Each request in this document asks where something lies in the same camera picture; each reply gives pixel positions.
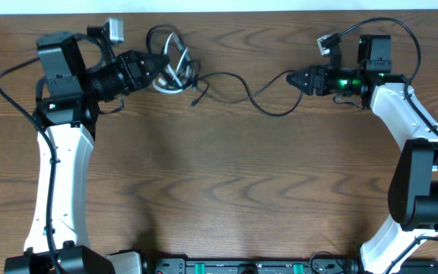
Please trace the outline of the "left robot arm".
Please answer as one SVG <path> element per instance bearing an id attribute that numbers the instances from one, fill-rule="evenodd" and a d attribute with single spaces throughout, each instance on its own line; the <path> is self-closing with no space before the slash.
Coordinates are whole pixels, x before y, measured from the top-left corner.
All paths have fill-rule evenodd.
<path id="1" fill-rule="evenodd" d="M 140 273 L 138 253 L 104 257 L 93 251 L 86 225 L 87 170 L 94 149 L 100 102 L 146 88 L 168 66 L 163 54 L 129 50 L 108 22 L 87 33 L 59 32 L 36 42 L 45 75 L 28 119 L 36 129 L 40 175 L 36 208 L 21 256 L 6 273 Z"/>

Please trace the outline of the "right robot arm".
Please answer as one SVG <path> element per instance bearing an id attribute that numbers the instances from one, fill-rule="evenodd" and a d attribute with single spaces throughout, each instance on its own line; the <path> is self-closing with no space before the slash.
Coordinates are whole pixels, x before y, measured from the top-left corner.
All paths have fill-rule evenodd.
<path id="1" fill-rule="evenodd" d="M 424 242 L 438 241 L 438 123 L 402 74 L 392 73 L 391 38 L 362 35 L 357 68 L 341 65 L 338 35 L 317 40 L 328 65 L 291 72 L 288 84 L 302 94 L 356 95 L 386 125 L 401 155 L 388 191 L 389 217 L 344 265 L 346 273 L 399 273 Z"/>

